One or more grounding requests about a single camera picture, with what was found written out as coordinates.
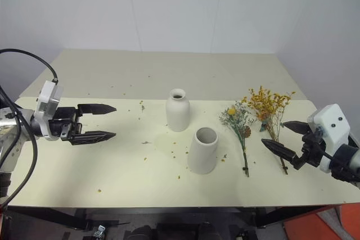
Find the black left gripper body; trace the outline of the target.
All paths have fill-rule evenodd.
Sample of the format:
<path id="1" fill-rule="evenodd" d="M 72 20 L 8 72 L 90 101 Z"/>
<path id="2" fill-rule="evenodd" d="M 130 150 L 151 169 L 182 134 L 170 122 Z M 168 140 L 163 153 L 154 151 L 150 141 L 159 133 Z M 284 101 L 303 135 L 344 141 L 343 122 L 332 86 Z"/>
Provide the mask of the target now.
<path id="1" fill-rule="evenodd" d="M 82 131 L 82 124 L 79 122 L 81 116 L 78 108 L 57 108 L 53 118 L 48 121 L 51 134 L 62 141 L 75 141 Z"/>

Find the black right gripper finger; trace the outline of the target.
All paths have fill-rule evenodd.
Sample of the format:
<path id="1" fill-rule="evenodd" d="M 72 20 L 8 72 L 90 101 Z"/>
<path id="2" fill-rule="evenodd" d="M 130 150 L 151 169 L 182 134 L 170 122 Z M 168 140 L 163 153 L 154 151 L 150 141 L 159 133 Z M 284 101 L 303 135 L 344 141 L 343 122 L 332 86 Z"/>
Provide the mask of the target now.
<path id="1" fill-rule="evenodd" d="M 261 139 L 261 141 L 273 154 L 285 159 L 286 161 L 293 162 L 298 158 L 294 151 L 286 148 L 279 142 L 273 141 L 271 139 Z"/>
<path id="2" fill-rule="evenodd" d="M 309 133 L 309 125 L 305 122 L 287 121 L 283 123 L 283 126 L 301 135 Z"/>

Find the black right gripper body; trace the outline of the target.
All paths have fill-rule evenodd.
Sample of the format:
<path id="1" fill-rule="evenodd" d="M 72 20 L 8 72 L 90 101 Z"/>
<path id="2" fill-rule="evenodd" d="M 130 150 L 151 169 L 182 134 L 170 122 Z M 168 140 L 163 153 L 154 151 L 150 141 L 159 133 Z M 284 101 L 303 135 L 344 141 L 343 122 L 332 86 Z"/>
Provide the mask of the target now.
<path id="1" fill-rule="evenodd" d="M 310 164 L 313 167 L 319 167 L 321 159 L 326 149 L 326 143 L 322 138 L 323 131 L 321 128 L 316 128 L 315 132 L 308 132 L 303 135 L 302 141 L 304 142 L 300 157 L 294 157 L 293 167 L 299 170 L 303 165 Z"/>

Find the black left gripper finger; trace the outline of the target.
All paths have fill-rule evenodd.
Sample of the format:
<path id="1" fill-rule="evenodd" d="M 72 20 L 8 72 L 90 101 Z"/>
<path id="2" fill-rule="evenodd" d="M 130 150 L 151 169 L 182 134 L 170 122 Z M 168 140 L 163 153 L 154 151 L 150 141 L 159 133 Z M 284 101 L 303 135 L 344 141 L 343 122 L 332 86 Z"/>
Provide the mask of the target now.
<path id="1" fill-rule="evenodd" d="M 105 104 L 86 103 L 86 104 L 78 104 L 78 110 L 81 115 L 83 114 L 104 115 L 104 114 L 109 114 L 111 112 L 115 112 L 116 108 Z"/>
<path id="2" fill-rule="evenodd" d="M 116 133 L 104 132 L 104 131 L 90 131 L 83 134 L 76 134 L 71 137 L 71 144 L 83 145 L 83 144 L 94 144 L 103 141 L 107 141 L 116 136 Z"/>

